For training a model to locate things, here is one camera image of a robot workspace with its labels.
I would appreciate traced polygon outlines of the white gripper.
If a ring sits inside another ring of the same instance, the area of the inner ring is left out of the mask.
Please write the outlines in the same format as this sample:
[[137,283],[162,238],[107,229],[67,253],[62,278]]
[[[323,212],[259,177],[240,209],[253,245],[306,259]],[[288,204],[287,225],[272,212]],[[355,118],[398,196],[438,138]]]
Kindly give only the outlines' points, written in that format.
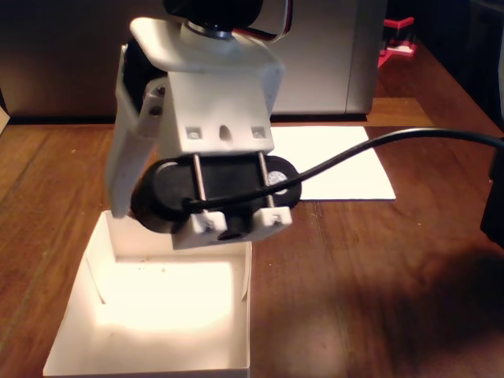
[[248,154],[273,150],[270,116],[284,76],[262,42],[214,39],[189,24],[135,18],[136,42],[121,47],[117,114],[107,157],[107,195],[126,217],[157,141],[161,154]]

